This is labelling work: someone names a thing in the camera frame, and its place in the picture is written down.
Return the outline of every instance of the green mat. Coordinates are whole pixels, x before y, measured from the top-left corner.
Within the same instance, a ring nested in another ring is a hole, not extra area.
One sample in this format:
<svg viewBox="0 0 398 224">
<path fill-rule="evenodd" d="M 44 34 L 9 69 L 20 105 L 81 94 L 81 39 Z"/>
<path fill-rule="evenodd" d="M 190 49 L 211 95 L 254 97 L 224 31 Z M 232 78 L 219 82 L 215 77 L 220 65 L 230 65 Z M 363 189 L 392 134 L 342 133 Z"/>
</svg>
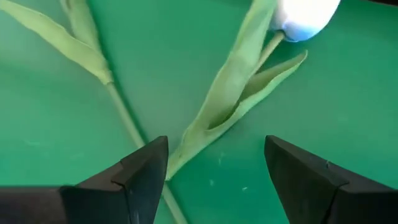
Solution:
<svg viewBox="0 0 398 224">
<path fill-rule="evenodd" d="M 67 26 L 57 1 L 16 1 Z M 147 140 L 170 148 L 223 64 L 248 0 L 90 1 L 106 56 Z M 305 63 L 170 183 L 192 223 L 288 223 L 267 173 L 275 134 L 398 188 L 398 9 L 343 0 Z M 92 75 L 0 12 L 0 184 L 75 184 L 136 148 Z M 156 223 L 172 223 L 161 202 Z"/>
</svg>

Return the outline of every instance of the long narrow leaf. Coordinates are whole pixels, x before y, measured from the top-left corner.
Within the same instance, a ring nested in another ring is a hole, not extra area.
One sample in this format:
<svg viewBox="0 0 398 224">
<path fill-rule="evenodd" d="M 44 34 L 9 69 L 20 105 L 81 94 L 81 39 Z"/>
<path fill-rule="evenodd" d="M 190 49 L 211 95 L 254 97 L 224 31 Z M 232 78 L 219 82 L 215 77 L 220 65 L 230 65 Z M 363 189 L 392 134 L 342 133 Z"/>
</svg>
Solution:
<svg viewBox="0 0 398 224">
<path fill-rule="evenodd" d="M 61 0 L 61 3 L 75 37 L 100 52 L 98 31 L 86 0 Z"/>
<path fill-rule="evenodd" d="M 197 126 L 224 119 L 233 109 L 259 60 L 276 0 L 254 0 L 227 61 L 211 85 L 196 118 Z"/>
<path fill-rule="evenodd" d="M 0 9 L 39 34 L 67 58 L 87 69 L 104 85 L 113 82 L 105 58 L 97 50 L 72 37 L 64 27 L 51 18 L 8 0 L 0 0 Z"/>
<path fill-rule="evenodd" d="M 252 77 L 245 86 L 235 110 L 221 125 L 213 129 L 201 130 L 195 126 L 195 123 L 191 124 L 183 135 L 181 145 L 169 159 L 166 179 L 171 179 L 185 163 L 224 134 L 253 106 L 268 96 L 283 80 L 298 69 L 306 57 L 307 51 Z"/>
<path fill-rule="evenodd" d="M 241 98 L 238 101 L 238 106 L 233 111 L 231 117 L 223 124 L 208 130 L 207 135 L 209 138 L 218 138 L 218 136 L 220 136 L 219 133 L 225 132 L 253 106 L 268 96 L 282 81 L 298 69 L 301 63 L 307 58 L 307 55 L 308 52 L 305 51 L 286 62 L 280 63 L 275 67 L 253 76 L 245 86 Z"/>
</svg>

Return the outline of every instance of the black plastic part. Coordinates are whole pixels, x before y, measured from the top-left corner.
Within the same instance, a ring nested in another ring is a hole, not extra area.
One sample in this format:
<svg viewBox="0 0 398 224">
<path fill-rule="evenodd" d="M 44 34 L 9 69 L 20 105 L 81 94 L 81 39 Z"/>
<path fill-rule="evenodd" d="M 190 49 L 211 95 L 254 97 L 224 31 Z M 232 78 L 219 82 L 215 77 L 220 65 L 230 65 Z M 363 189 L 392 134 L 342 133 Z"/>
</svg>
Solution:
<svg viewBox="0 0 398 224">
<path fill-rule="evenodd" d="M 162 136 L 76 186 L 0 188 L 0 224 L 153 223 L 168 155 Z"/>
<path fill-rule="evenodd" d="M 291 224 L 398 223 L 398 191 L 267 136 L 269 175 Z"/>
</svg>

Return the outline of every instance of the tulip leaf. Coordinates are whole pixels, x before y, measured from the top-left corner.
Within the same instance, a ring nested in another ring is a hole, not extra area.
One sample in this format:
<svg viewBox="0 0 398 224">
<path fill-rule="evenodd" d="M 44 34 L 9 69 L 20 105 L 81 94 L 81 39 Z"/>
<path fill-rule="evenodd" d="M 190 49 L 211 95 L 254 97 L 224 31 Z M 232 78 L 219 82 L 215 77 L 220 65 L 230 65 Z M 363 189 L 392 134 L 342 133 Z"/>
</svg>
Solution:
<svg viewBox="0 0 398 224">
<path fill-rule="evenodd" d="M 104 85 L 113 82 L 103 55 L 96 49 L 72 37 L 64 27 L 48 16 L 8 0 L 0 0 L 0 9 L 10 14 L 23 26 L 39 34 L 64 56 L 95 75 Z"/>
<path fill-rule="evenodd" d="M 274 8 L 275 1 L 253 0 L 227 61 L 215 77 L 197 117 L 169 159 L 167 180 L 269 95 L 305 60 L 307 51 L 253 75 L 264 60 L 262 45 Z M 271 53 L 275 44 L 269 48 L 271 50 L 264 49 L 264 55 Z"/>
<path fill-rule="evenodd" d="M 61 0 L 61 4 L 75 37 L 100 52 L 98 31 L 86 0 Z"/>
</svg>

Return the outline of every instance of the tulip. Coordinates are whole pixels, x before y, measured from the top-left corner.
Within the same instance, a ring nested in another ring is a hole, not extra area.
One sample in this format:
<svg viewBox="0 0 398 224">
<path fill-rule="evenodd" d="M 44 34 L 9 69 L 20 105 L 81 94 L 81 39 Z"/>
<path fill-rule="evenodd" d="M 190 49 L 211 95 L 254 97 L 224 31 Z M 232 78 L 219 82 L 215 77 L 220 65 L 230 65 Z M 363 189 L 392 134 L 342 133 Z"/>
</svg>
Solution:
<svg viewBox="0 0 398 224">
<path fill-rule="evenodd" d="M 278 0 L 271 29 L 282 30 L 285 40 L 308 40 L 330 21 L 340 0 Z"/>
</svg>

